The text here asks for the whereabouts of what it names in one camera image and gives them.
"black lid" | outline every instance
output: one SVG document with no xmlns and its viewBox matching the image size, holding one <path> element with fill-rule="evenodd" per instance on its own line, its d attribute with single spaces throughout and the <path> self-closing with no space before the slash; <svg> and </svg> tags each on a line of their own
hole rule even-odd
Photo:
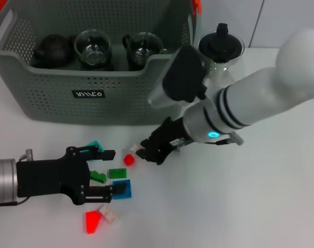
<svg viewBox="0 0 314 248">
<path fill-rule="evenodd" d="M 199 43 L 199 50 L 216 63 L 227 63 L 241 55 L 242 43 L 228 33 L 228 25 L 219 23 L 217 31 L 204 36 Z"/>
</svg>

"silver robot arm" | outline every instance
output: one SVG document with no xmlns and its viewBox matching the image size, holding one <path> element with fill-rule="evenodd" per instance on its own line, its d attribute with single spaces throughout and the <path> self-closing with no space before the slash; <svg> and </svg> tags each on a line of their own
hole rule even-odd
<svg viewBox="0 0 314 248">
<path fill-rule="evenodd" d="M 176 149 L 175 140 L 184 145 L 192 142 L 208 143 L 214 138 L 228 134 L 230 138 L 220 144 L 240 145 L 243 141 L 236 135 L 236 130 L 314 99 L 314 30 L 292 36 L 281 47 L 275 67 L 259 70 L 227 88 L 209 89 L 209 95 L 206 95 L 203 85 L 210 79 L 202 80 L 200 71 L 193 72 L 190 68 L 177 73 L 176 70 L 183 66 L 180 63 L 175 58 L 165 68 L 160 82 L 149 97 L 149 103 L 160 108 L 191 102 L 193 96 L 198 97 L 200 101 L 188 107 L 180 119 L 167 119 L 148 139 L 142 141 L 143 148 L 137 151 L 137 154 L 157 164 L 163 163 L 168 154 Z M 180 79 L 178 74 L 185 74 L 183 78 L 187 78 L 189 74 L 198 75 L 196 90 L 187 92 L 190 101 L 186 97 L 179 98 L 174 94 L 172 87 L 173 91 L 167 87 L 172 82 L 165 79 Z"/>
</svg>

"black teapot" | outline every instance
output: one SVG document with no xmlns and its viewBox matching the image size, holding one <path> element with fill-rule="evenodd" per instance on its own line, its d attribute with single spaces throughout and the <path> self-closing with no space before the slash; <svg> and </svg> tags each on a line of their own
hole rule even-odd
<svg viewBox="0 0 314 248">
<path fill-rule="evenodd" d="M 38 62 L 33 67 L 52 69 L 68 65 L 74 59 L 74 40 L 75 36 L 65 38 L 60 35 L 49 35 L 45 37 L 39 47 L 34 50 L 34 57 Z"/>
</svg>

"glass cup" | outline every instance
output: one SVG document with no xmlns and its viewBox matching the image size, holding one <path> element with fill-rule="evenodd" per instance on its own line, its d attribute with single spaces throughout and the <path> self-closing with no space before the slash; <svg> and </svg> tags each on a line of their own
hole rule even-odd
<svg viewBox="0 0 314 248">
<path fill-rule="evenodd" d="M 162 40 L 152 33 L 141 32 L 136 35 L 125 35 L 122 44 L 127 50 L 127 60 L 131 71 L 142 70 L 148 58 L 163 52 Z"/>
<path fill-rule="evenodd" d="M 97 29 L 83 31 L 76 37 L 74 49 L 83 70 L 113 71 L 111 42 L 104 32 Z"/>
</svg>

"white wall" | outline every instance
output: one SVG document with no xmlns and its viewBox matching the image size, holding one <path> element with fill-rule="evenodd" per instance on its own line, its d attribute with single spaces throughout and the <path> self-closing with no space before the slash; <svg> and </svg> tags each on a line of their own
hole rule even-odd
<svg viewBox="0 0 314 248">
<path fill-rule="evenodd" d="M 265 0 L 251 47 L 278 48 L 308 27 L 314 27 L 314 0 Z"/>
<path fill-rule="evenodd" d="M 224 22 L 231 33 L 249 45 L 262 0 L 201 0 L 201 3 L 202 34 L 216 30 L 218 23 Z"/>
</svg>

